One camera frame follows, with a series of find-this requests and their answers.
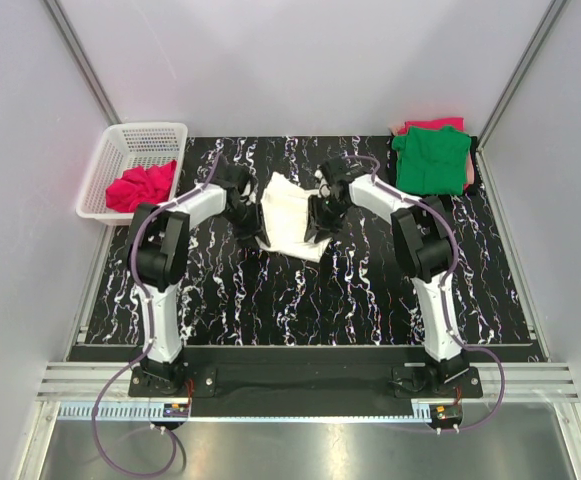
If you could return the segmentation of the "white printed t-shirt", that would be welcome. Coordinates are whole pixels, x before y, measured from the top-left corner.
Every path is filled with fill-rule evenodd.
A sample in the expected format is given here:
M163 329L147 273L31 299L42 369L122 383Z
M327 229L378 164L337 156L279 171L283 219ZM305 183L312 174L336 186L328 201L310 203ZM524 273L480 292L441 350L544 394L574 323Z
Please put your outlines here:
M274 172L263 190L261 206L269 245L258 240L268 252L279 253L300 260L318 263L331 238L314 243L304 236L308 222L308 199L316 190L305 190Z

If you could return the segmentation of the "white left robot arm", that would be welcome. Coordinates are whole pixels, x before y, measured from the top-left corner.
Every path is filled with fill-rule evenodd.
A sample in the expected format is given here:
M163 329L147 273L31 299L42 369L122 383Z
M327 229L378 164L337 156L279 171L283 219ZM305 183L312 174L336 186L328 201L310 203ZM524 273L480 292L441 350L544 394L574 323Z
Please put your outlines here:
M190 231L220 216L232 225L240 245L270 245L263 207L254 200L256 184L247 167L216 157L203 183L158 205L142 203L135 211L126 257L142 307L144 346L137 362L144 373L172 382L181 371L176 296L187 271Z

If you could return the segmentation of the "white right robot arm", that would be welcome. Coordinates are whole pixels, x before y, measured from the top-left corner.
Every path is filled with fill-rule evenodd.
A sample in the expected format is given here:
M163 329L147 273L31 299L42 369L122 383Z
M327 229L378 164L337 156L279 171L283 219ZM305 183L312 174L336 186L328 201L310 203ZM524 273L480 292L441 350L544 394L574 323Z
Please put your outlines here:
M391 226L397 264L415 287L424 322L428 368L440 383L469 369L460 338L452 277L458 244L443 202L419 198L380 180L375 170L350 165L350 156L326 160L315 173L318 193L308 199L304 240L322 241L338 233L347 211L364 208Z

